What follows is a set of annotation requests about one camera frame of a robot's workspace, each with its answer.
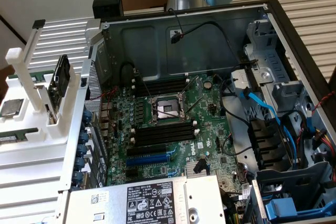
motherboard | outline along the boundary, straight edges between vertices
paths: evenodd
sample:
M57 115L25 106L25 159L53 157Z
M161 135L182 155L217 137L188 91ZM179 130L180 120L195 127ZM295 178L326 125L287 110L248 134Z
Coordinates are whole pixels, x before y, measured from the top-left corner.
M220 115L219 84L206 74L183 81L187 87L183 92L169 94L156 92L150 84L143 93L109 89L113 94L104 97L100 113L110 157L108 186L208 173L217 175L225 191L240 190L236 158L222 152L225 148L234 153L234 148L230 143L223 146L230 132L226 117ZM196 174L200 159L206 160L207 169Z

green circuit board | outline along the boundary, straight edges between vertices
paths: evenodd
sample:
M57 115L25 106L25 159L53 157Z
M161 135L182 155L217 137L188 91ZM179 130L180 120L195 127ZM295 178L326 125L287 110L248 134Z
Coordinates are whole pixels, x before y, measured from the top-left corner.
M202 97L200 102L187 114L189 120L193 118L197 121L199 134L196 135L196 139L167 144L168 151L175 150L170 158L170 162L136 166L135 168L139 173L137 178L129 178L125 175L125 171L129 169L126 167L126 160L128 158L127 149L133 147L130 143L130 129L132 124L138 127L155 127L151 123L151 105L148 103L150 97L135 98L131 90L123 89L117 91L109 102L104 100L102 110L108 109L109 115L112 115L113 120L122 123L122 127L118 128L117 137L114 137L111 127L106 130L108 132L104 133L107 136L107 146L110 156L107 177L108 186L121 185L142 179L186 176L188 163L194 164L200 158L206 158L207 164L210 167L210 174L217 175L218 182L223 189L227 191L240 190L238 179L233 179L232 175L232 172L237 171L235 157L223 154L221 151L218 151L216 146L216 138L219 139L222 145L223 141L229 136L228 121L225 116L219 115L219 85L212 84L212 88L206 90L204 88L205 81L212 82L212 77L208 77L206 74L198 75L198 79L193 81L185 92L184 111L192 106L197 99ZM215 112L209 111L209 104L216 105ZM143 108L141 118L137 114L140 106ZM113 112L111 113L112 108L117 108L114 114ZM166 119L164 123L180 120L176 118ZM230 144L227 144L225 149L231 153L234 152L233 146Z

metal vent grille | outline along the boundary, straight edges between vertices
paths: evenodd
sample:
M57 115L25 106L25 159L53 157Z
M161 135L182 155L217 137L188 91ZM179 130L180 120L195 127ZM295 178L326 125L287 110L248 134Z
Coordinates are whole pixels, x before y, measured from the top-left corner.
M92 62L90 67L89 89L91 92L90 99L99 97L101 95L100 84L94 62ZM99 118L101 98L97 98L94 100L87 100L85 101L85 106L87 110L89 110L90 112L96 113L96 116Z

circuit board on rack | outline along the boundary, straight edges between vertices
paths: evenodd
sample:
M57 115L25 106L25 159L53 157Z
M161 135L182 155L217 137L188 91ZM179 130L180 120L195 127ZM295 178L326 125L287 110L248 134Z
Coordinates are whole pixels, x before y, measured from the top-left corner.
M164 177L201 176L202 174L194 174L193 168L204 158L209 166L209 173L217 175L223 189L240 190L240 179L234 174L238 172L235 157L222 153L223 142L230 132L226 117L219 115L219 84L212 83L213 78L206 74L190 76L189 81L192 83L183 94L184 112L197 103L186 113L184 119L165 118L166 114L159 111L157 116L153 116L151 99L154 95L137 98L132 89L118 90L111 98L106 97L103 100L101 129L109 148L108 186ZM157 104L160 105L159 100L163 99L166 105L157 108L165 113L173 113L175 95L176 93L157 95ZM174 123L193 124L197 134L193 139L183 139L177 135L174 138L174 132L171 132L172 138L178 138L179 141L165 143L167 153L170 154L168 162L128 167L127 151L134 148L131 140L133 127L137 131ZM229 143L225 149L234 151Z

power supply label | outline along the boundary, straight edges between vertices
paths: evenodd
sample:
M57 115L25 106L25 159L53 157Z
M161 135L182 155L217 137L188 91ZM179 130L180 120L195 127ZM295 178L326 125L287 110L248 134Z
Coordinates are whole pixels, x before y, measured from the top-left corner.
M126 224L174 224L173 183L127 188Z

